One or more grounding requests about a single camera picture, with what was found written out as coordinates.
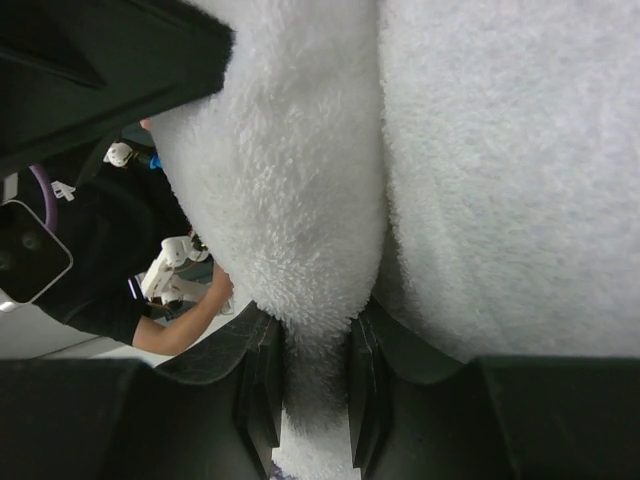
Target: phone screen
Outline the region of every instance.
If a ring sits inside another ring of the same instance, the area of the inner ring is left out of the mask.
[[[0,205],[0,289],[29,303],[72,265],[69,251],[23,203]]]

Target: person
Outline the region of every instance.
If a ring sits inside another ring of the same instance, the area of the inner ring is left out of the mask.
[[[78,162],[43,167],[58,197],[55,233],[74,264],[34,304],[77,330],[152,353],[177,355],[193,344],[232,296],[229,276],[217,264],[204,297],[167,326],[151,319],[151,306],[129,283],[158,256],[163,239],[190,231],[162,170],[135,162],[127,168],[104,164],[74,189]],[[28,173],[19,177],[17,200],[44,218],[40,188]]]

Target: person's arm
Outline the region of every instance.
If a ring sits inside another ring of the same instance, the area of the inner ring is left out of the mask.
[[[216,264],[213,283],[193,308],[166,327],[143,316],[133,336],[133,346],[159,355],[182,353],[200,338],[232,293],[229,275]]]
[[[78,303],[72,296],[44,295],[34,303],[54,320],[80,332],[112,338],[131,345],[140,317],[150,308],[143,299],[136,299],[126,281],[102,295]]]

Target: fuzzy white texture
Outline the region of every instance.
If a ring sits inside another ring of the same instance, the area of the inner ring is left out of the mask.
[[[379,299],[461,359],[639,355],[640,1],[381,5]]]
[[[163,168],[232,281],[286,327],[275,460],[300,480],[359,478],[343,347],[387,225],[376,4],[189,3],[235,45],[219,94],[152,119]]]

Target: white robotic device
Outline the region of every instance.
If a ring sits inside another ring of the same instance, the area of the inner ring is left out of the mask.
[[[198,302],[207,291],[208,285],[180,278],[179,268],[188,260],[202,262],[208,257],[209,251],[195,248],[189,236],[163,240],[160,255],[151,263],[141,279],[142,294],[149,300],[159,298],[165,306],[172,302]],[[233,311],[232,301],[229,300],[220,314],[232,315]]]
[[[133,156],[133,148],[123,142],[114,142],[107,150],[103,162],[110,163],[114,167],[123,168],[127,166]]]

